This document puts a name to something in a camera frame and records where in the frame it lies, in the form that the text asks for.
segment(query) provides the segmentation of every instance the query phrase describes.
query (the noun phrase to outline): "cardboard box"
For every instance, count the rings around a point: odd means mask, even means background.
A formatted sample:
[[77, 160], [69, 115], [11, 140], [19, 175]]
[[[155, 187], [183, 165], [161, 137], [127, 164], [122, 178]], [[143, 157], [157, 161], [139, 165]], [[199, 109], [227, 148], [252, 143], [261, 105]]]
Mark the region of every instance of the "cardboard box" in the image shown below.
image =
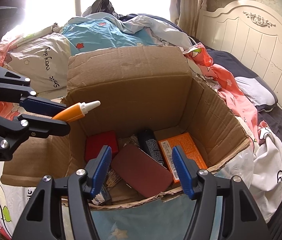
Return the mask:
[[[80, 53], [69, 59], [68, 106], [100, 100], [101, 105], [72, 122], [64, 137], [31, 138], [5, 162], [1, 182], [35, 187], [41, 178], [68, 176], [84, 168], [87, 136], [114, 130], [118, 144], [150, 128], [157, 140], [189, 132], [209, 171], [216, 171], [250, 141], [232, 111], [211, 87], [192, 73], [178, 47], [135, 46]], [[124, 181], [110, 190], [112, 206], [127, 208], [182, 194], [172, 188], [142, 199]]]
[[161, 153], [165, 159], [165, 163], [168, 165], [169, 170], [173, 174], [174, 183], [180, 182], [177, 170], [172, 161], [172, 149], [174, 146], [180, 145], [185, 153], [185, 155], [196, 162], [200, 169], [207, 169], [198, 148], [193, 142], [191, 135], [187, 132], [171, 138], [167, 138], [159, 141], [159, 146], [161, 148]]

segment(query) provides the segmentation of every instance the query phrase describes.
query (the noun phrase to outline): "white cap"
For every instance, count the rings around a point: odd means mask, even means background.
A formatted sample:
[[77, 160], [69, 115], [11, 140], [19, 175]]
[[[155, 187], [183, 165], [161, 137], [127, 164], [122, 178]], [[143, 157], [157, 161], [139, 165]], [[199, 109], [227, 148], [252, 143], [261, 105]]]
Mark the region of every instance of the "white cap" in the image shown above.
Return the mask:
[[100, 101], [93, 101], [93, 102], [90, 102], [90, 103], [80, 103], [80, 108], [81, 108], [81, 111], [82, 111], [82, 114], [87, 114], [90, 110], [98, 107], [99, 105], [101, 104]]

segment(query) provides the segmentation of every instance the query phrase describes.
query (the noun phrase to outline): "curtain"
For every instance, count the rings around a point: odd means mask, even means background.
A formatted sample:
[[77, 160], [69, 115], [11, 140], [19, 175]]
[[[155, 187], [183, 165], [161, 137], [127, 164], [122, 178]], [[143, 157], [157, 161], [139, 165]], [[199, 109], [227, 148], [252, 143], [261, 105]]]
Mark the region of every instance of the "curtain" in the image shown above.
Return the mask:
[[171, 0], [170, 20], [190, 36], [198, 27], [202, 0]]

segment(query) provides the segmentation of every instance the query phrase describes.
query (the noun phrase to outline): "yellow star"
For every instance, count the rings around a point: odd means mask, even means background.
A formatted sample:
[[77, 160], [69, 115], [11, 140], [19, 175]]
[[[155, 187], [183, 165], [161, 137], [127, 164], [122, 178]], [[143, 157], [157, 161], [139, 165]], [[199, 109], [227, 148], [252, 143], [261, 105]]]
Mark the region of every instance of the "yellow star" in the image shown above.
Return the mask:
[[116, 228], [114, 232], [112, 232], [113, 236], [116, 236], [116, 239], [127, 239], [127, 230], [120, 230]]

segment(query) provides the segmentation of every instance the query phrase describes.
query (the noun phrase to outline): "silver screw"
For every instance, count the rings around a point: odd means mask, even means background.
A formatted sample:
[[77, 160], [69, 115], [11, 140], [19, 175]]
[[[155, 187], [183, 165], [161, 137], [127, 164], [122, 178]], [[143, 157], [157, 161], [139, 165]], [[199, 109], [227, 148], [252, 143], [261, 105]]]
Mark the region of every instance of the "silver screw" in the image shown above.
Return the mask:
[[21, 120], [21, 125], [23, 126], [23, 127], [27, 127], [28, 126], [28, 120]]
[[234, 180], [235, 182], [241, 182], [241, 178], [240, 178], [239, 176], [234, 176], [234, 177], [233, 177], [233, 180]]
[[43, 177], [43, 181], [44, 182], [48, 182], [48, 181], [50, 181], [52, 179], [52, 177], [50, 176], [50, 175], [45, 175], [44, 177]]
[[0, 145], [3, 149], [6, 149], [9, 146], [9, 142], [7, 140], [3, 139], [0, 143]]
[[204, 170], [204, 169], [201, 169], [201, 170], [199, 170], [199, 173], [200, 173], [200, 175], [205, 176], [205, 175], [208, 174], [208, 171]]
[[82, 176], [85, 174], [85, 170], [84, 169], [79, 169], [76, 171], [76, 175]]

